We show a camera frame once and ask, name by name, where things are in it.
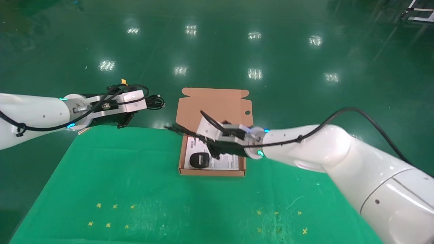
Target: green cloth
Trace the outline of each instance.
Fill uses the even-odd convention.
[[[381,243],[325,174],[263,158],[244,178],[184,176],[180,147],[159,129],[78,136],[11,244]]]

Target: box lid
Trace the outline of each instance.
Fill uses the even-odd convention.
[[[232,124],[253,124],[252,102],[242,99],[249,94],[248,90],[184,88],[182,93],[188,97],[180,98],[176,123],[196,131],[201,121],[203,110],[213,119]]]

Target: cardboard box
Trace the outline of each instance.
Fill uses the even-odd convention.
[[[213,119],[232,124],[253,125],[252,102],[242,99],[249,94],[247,90],[184,88],[182,93],[188,97],[180,98],[176,123],[196,132],[202,119],[203,110]],[[238,170],[201,170],[184,168],[187,136],[182,138],[179,173],[181,175],[238,176],[246,174],[246,158],[239,158]]]

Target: printed instruction sheet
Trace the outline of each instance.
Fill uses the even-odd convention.
[[[210,151],[208,151],[208,147],[199,139],[188,137],[184,168],[196,169],[195,167],[192,167],[190,165],[190,157],[196,152],[206,152],[208,154],[210,153]],[[210,164],[207,168],[203,169],[238,170],[238,159],[239,156],[237,155],[220,154],[220,159],[212,158],[210,155]]]

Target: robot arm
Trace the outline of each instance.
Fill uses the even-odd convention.
[[[159,95],[148,96],[146,86],[119,84],[107,90],[64,98],[0,93],[0,150],[64,129],[82,131],[111,122],[124,128],[137,111],[164,107]]]
[[[267,157],[326,173],[384,243],[434,243],[434,179],[414,166],[335,125],[264,130],[221,124],[202,115],[196,136],[213,157]]]

